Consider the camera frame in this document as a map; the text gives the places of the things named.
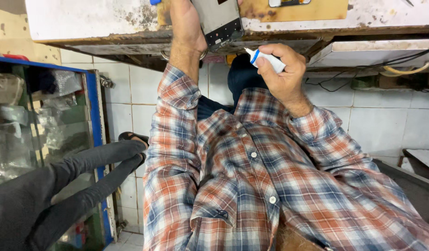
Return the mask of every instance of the dark pants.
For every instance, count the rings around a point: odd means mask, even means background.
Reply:
[[[264,79],[258,74],[258,69],[250,63],[248,54],[242,54],[233,60],[228,72],[227,83],[228,88],[233,94],[233,107],[224,106],[202,96],[198,103],[198,121],[209,118],[215,111],[221,109],[233,114],[242,91],[246,88],[257,87],[268,89]]]
[[[82,151],[0,185],[0,250],[46,250],[89,210],[113,193],[140,164],[145,145],[119,141]],[[94,185],[51,205],[80,174],[120,162]]]

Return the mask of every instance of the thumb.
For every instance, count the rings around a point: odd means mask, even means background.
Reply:
[[[278,81],[278,74],[273,69],[272,64],[265,58],[257,58],[256,65],[258,66],[258,74],[260,74],[267,86]]]

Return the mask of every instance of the plaid shirt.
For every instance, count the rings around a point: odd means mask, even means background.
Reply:
[[[429,225],[315,107],[292,119],[268,90],[197,122],[200,91],[168,65],[144,177],[144,250],[273,250],[279,224],[333,250],[429,250]]]

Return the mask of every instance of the glue tube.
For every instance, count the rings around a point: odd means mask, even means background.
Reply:
[[[250,63],[256,68],[258,68],[258,66],[256,65],[257,58],[267,59],[270,62],[270,64],[272,64],[273,69],[277,74],[283,72],[284,68],[286,67],[286,65],[283,62],[281,62],[281,60],[277,59],[274,55],[264,54],[260,52],[260,50],[251,50],[248,48],[245,48],[245,51],[248,54],[250,54]]]

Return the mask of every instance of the gray pants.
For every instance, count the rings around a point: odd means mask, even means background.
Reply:
[[[0,185],[0,250],[46,250],[89,210],[113,193],[140,164],[145,145],[126,140],[82,151]],[[122,163],[103,179],[51,205],[80,174]]]

